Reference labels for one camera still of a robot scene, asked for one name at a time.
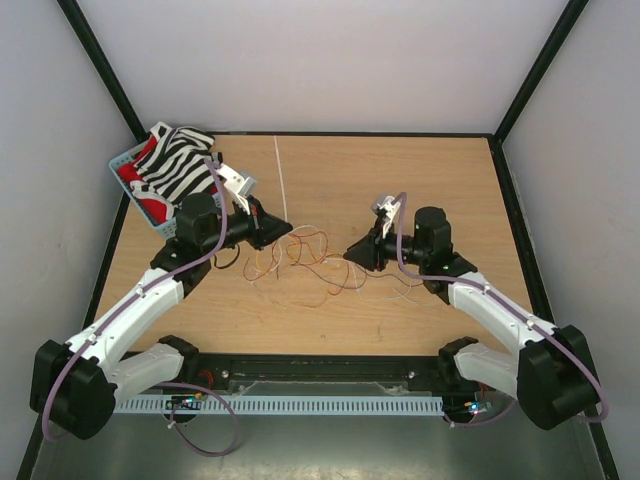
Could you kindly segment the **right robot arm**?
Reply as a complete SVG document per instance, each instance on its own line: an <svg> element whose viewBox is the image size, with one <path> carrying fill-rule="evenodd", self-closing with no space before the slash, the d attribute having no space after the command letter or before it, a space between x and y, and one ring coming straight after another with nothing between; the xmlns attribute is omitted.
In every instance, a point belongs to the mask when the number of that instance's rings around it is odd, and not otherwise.
<svg viewBox="0 0 640 480"><path fill-rule="evenodd" d="M445 387L458 389L468 381L491 387L515 400L543 430L606 405L584 334L537 317L496 289L454 250L443 209L417 210L411 235L399 229L401 200L386 196L372 211L373 227L347 248L345 259L368 271L396 261L405 275L470 316L506 349L495 351L471 338L447 344L437 365Z"/></svg>

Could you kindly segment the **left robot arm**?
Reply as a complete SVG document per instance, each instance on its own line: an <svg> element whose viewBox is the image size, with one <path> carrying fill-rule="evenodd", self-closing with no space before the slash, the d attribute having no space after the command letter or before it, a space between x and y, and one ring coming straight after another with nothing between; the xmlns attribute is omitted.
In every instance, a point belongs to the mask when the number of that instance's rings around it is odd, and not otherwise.
<svg viewBox="0 0 640 480"><path fill-rule="evenodd" d="M163 382L181 388L194 384L199 351L181 338L168 335L142 353L126 353L199 285L218 250L242 242L261 250L292 230L254 197L246 209L224 213L211 195L191 194L175 220L174 236L124 298L66 342L49 340L37 350L29 406L41 414L44 427L56 424L89 439L122 402Z"/></svg>

